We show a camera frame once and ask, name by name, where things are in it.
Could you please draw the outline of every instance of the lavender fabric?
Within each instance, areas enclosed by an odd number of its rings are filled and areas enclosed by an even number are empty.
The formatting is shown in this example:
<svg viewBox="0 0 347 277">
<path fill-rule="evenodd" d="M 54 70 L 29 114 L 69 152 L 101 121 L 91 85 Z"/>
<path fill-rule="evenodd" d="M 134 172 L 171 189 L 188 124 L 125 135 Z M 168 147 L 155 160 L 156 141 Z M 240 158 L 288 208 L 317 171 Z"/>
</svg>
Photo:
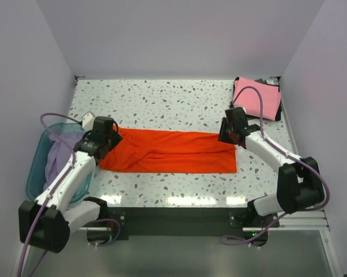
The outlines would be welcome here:
<svg viewBox="0 0 347 277">
<path fill-rule="evenodd" d="M 75 144 L 81 140 L 84 133 L 69 133 L 63 134 L 61 137 L 66 140 L 70 145 Z M 61 170 L 65 167 L 66 163 L 70 159 L 70 150 L 65 146 L 64 143 L 54 137 L 52 134 L 49 135 L 49 139 L 53 141 L 52 148 L 48 153 L 48 160 L 46 165 L 46 183 L 43 189 L 46 190 L 49 187 Z"/>
</svg>

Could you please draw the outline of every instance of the laundry basket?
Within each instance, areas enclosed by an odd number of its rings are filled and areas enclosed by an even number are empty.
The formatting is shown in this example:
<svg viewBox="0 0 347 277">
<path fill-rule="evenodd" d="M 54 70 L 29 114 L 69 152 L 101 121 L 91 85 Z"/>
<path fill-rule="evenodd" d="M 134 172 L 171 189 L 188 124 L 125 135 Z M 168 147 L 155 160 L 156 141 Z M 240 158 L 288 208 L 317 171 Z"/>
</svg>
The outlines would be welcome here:
<svg viewBox="0 0 347 277">
<path fill-rule="evenodd" d="M 84 129 L 77 123 L 57 123 L 49 127 L 56 134 L 81 133 Z M 26 194 L 30 200 L 34 201 L 38 195 L 43 192 L 43 186 L 46 183 L 46 165 L 48 153 L 53 145 L 49 139 L 49 131 L 44 131 L 40 137 L 39 144 L 31 165 L 28 182 L 26 184 Z M 86 179 L 80 184 L 80 187 L 75 192 L 70 203 L 75 203 L 85 196 L 89 190 L 90 173 Z"/>
</svg>

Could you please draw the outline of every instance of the orange towel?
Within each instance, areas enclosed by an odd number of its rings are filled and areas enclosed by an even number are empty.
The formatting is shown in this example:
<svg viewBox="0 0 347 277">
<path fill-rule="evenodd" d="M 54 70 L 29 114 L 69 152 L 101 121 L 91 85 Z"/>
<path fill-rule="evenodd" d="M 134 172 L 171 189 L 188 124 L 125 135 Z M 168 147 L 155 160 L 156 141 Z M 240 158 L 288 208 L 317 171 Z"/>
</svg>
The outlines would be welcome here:
<svg viewBox="0 0 347 277">
<path fill-rule="evenodd" d="M 119 172 L 235 173 L 235 146 L 218 134 L 119 128 L 123 140 L 99 166 Z"/>
</svg>

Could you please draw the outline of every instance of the pink towel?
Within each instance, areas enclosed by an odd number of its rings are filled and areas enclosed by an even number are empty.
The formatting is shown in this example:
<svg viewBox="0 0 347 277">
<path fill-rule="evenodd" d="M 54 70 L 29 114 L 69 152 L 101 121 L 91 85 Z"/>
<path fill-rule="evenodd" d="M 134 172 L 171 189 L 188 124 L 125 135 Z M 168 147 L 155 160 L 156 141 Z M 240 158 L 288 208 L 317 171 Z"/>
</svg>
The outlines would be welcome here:
<svg viewBox="0 0 347 277">
<path fill-rule="evenodd" d="M 235 81 L 235 92 L 233 94 L 233 100 L 239 94 L 240 90 L 246 86 L 255 87 L 262 95 L 263 100 L 263 117 L 275 120 L 278 107 L 280 106 L 281 93 L 278 91 L 277 86 L 260 84 L 256 81 L 249 80 L 246 78 L 239 78 Z M 252 89 L 246 89 L 239 98 L 236 100 L 234 105 L 243 106 L 246 109 L 246 114 L 253 115 L 255 117 L 260 116 L 260 102 L 259 97 Z"/>
</svg>

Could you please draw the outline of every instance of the terrazzo table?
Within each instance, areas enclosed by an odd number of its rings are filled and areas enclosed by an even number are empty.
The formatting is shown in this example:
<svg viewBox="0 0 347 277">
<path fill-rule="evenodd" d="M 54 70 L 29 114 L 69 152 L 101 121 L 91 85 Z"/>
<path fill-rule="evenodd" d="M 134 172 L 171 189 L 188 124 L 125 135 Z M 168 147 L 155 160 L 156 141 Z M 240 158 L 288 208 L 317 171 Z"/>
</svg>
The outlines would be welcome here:
<svg viewBox="0 0 347 277">
<path fill-rule="evenodd" d="M 91 111 L 124 128 L 218 133 L 232 99 L 231 80 L 79 80 L 69 115 Z M 250 124 L 259 124 L 253 119 Z M 285 114 L 265 131 L 292 149 Z M 246 207 L 276 192 L 277 175 L 258 156 L 238 147 L 236 174 L 116 173 L 97 168 L 89 195 L 120 207 Z"/>
</svg>

